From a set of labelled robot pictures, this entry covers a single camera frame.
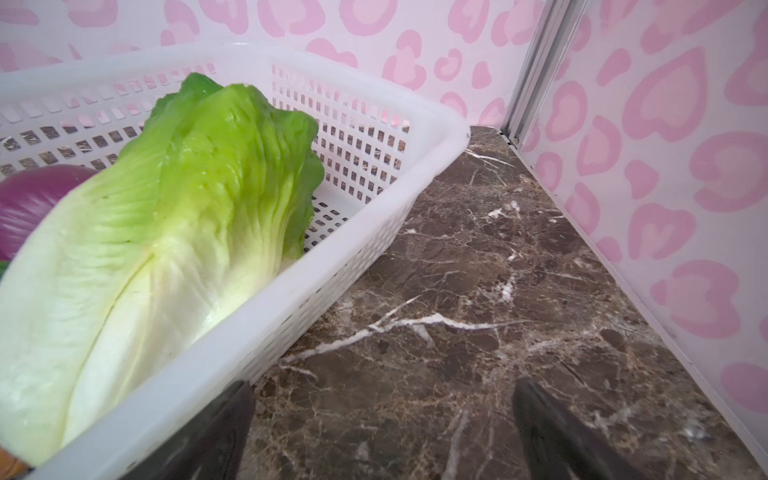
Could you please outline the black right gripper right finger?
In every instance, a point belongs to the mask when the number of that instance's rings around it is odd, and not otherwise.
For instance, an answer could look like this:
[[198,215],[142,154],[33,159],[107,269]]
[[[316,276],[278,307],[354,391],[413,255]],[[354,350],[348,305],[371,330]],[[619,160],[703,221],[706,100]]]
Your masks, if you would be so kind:
[[516,381],[512,412],[533,479],[645,477],[530,377]]

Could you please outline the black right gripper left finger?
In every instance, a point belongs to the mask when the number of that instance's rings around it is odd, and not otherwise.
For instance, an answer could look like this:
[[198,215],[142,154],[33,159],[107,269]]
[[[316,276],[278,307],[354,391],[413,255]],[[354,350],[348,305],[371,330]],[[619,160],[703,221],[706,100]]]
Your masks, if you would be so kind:
[[125,479],[234,479],[239,471],[255,400],[236,381],[137,466]]

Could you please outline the purple toy onion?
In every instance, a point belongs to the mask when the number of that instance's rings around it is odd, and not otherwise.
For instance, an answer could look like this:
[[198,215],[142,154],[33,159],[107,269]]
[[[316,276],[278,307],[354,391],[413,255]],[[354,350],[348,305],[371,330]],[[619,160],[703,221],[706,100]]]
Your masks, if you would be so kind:
[[71,190],[97,174],[57,164],[18,172],[1,182],[1,260],[10,261],[31,232]]

